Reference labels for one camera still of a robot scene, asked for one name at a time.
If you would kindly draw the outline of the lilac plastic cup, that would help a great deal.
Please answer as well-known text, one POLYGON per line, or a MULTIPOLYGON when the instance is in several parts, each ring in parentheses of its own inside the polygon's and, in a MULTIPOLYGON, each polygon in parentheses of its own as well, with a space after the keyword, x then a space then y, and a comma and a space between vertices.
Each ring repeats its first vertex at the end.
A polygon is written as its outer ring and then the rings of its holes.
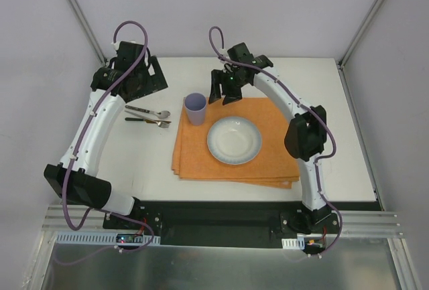
POLYGON ((189 94, 184 99, 184 107, 190 123, 194 126, 202 125, 205 120, 207 100, 198 92, 189 94))

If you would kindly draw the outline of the white blue-rimmed plate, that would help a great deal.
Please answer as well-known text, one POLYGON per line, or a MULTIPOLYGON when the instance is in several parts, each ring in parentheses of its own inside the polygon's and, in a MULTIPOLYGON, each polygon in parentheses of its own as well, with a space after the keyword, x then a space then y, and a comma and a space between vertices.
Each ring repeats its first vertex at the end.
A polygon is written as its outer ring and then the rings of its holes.
POLYGON ((243 117, 225 117, 209 129, 207 146, 210 154, 221 163, 242 165, 259 154, 262 136, 250 120, 243 117))

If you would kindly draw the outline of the orange cloth napkin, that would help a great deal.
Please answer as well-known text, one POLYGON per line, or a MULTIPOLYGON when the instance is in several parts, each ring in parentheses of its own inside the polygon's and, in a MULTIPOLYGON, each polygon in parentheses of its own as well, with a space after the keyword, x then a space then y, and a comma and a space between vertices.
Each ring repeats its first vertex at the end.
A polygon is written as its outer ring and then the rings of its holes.
POLYGON ((172 170, 181 179, 232 181, 290 189, 300 178, 298 162, 284 146, 288 122, 268 98, 244 98, 226 106, 206 108, 204 123, 194 126, 182 109, 172 155, 172 170), (251 161, 227 165, 215 159, 207 145, 209 129, 224 117, 243 117, 259 129, 261 151, 251 161))

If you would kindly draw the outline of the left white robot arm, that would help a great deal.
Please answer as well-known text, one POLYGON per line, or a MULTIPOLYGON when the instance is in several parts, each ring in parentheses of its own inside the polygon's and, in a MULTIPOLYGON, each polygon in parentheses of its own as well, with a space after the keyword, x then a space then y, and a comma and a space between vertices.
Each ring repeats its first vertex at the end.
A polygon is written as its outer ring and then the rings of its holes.
POLYGON ((135 198, 114 190, 97 173, 111 128, 125 105, 168 87, 157 57, 148 55, 112 91, 108 90, 136 62, 142 49, 143 45, 134 42, 115 45, 117 55, 93 76, 88 106, 69 149, 57 165, 48 164, 44 170, 54 192, 68 204, 118 213, 120 223, 128 229, 141 224, 142 213, 134 208, 135 198))

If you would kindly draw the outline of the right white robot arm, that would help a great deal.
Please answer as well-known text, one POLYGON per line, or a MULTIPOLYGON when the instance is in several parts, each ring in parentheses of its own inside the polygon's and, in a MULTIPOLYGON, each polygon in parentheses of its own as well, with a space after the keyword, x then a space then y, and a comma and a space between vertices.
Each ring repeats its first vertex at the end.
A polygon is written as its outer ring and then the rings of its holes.
POLYGON ((318 232, 325 225, 319 211, 327 207, 321 165, 324 144, 331 135, 326 126, 326 111, 322 106, 306 106, 305 102, 280 80, 273 62, 264 55, 254 56, 245 43, 230 50, 214 49, 223 63, 220 70, 211 72, 208 102, 221 100, 224 105, 243 98, 242 88, 252 85, 264 93, 288 122, 284 149, 298 160, 302 186, 302 204, 307 211, 301 217, 305 231, 318 232))

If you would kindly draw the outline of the silver spoon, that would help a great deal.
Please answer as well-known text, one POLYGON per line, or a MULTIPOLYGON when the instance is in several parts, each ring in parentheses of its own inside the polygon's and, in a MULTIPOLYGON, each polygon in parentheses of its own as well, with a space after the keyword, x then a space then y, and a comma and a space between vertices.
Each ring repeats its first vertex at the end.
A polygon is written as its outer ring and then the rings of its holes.
POLYGON ((130 106, 130 105, 125 105, 125 108, 129 109, 131 111, 137 111, 137 112, 141 112, 141 113, 154 115, 159 119, 167 119, 171 115, 171 113, 169 111, 156 112, 156 111, 148 110, 145 108, 139 108, 139 107, 130 106))

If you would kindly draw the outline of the gold-tipped knife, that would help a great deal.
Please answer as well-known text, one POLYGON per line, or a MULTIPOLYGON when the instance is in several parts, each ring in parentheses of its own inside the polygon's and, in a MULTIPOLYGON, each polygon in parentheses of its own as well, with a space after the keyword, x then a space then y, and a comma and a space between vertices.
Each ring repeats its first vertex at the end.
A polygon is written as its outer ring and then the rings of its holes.
POLYGON ((126 117, 125 121, 128 121, 128 122, 145 122, 145 123, 157 124, 157 121, 153 121, 150 119, 148 120, 148 119, 135 118, 135 117, 126 117))

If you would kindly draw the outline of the silver fork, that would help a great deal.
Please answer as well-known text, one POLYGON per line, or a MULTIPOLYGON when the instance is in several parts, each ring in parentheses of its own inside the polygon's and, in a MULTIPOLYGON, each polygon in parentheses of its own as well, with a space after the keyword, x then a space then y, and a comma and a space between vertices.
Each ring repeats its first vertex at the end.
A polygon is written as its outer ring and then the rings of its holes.
POLYGON ((155 125, 157 125, 159 128, 165 128, 166 129, 166 128, 168 128, 171 125, 170 121, 161 121, 161 120, 151 119, 151 118, 145 117, 143 115, 139 115, 139 114, 131 112, 131 111, 126 111, 126 113, 130 114, 131 117, 141 118, 141 119, 148 119, 148 120, 150 119, 150 120, 153 120, 153 121, 157 121, 157 124, 155 124, 155 125))

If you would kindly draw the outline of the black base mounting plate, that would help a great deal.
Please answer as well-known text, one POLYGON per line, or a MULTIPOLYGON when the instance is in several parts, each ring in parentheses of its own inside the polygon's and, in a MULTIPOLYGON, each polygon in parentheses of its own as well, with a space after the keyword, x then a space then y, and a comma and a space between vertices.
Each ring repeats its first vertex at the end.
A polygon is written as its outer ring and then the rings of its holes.
POLYGON ((280 248, 300 234, 336 236, 342 220, 330 206, 305 209, 301 202, 138 201, 127 220, 106 215, 103 228, 154 233, 162 245, 280 248))

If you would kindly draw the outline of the left aluminium frame post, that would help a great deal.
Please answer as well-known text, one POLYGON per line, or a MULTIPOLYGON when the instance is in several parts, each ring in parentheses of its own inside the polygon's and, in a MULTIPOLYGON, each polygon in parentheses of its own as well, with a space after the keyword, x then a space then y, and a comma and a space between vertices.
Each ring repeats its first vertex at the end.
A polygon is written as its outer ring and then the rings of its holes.
POLYGON ((75 19, 77 20, 87 42, 89 43, 91 49, 97 57, 97 60, 102 65, 105 65, 107 63, 107 57, 104 54, 101 45, 97 37, 95 36, 95 33, 90 26, 90 23, 88 22, 84 11, 82 10, 82 7, 80 6, 80 3, 78 2, 78 0, 66 0, 66 2, 68 3, 75 19))

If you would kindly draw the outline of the aluminium frame post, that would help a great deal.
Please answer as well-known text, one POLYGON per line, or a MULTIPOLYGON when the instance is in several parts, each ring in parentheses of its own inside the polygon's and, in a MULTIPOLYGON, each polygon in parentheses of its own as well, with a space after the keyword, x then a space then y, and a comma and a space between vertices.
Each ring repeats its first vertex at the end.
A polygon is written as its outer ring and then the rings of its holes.
POLYGON ((88 22, 84 11, 82 10, 82 7, 80 6, 80 3, 78 2, 78 0, 66 0, 66 2, 68 3, 75 19, 77 20, 87 42, 89 43, 91 49, 97 57, 97 60, 102 65, 105 65, 107 63, 107 57, 104 54, 101 45, 97 37, 95 36, 95 33, 90 26, 90 23, 88 22))
POLYGON ((371 24, 377 17, 379 11, 381 10, 386 1, 387 0, 374 0, 372 2, 368 12, 366 13, 364 19, 362 20, 356 33, 354 34, 350 44, 347 46, 345 53, 337 63, 340 70, 342 70, 346 66, 347 62, 350 60, 360 41, 363 39, 363 37, 371 27, 371 24))

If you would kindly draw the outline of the right aluminium frame post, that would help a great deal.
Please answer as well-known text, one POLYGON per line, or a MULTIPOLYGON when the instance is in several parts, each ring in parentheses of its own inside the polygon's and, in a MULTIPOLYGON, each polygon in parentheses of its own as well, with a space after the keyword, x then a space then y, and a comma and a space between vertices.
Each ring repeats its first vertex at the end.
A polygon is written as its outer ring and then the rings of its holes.
POLYGON ((366 13, 364 19, 362 20, 356 33, 354 34, 350 44, 347 46, 345 53, 337 63, 340 70, 342 70, 346 66, 347 62, 350 60, 360 41, 363 39, 363 37, 371 27, 371 24, 377 17, 379 11, 381 10, 386 1, 387 0, 374 0, 372 2, 368 12, 366 13))

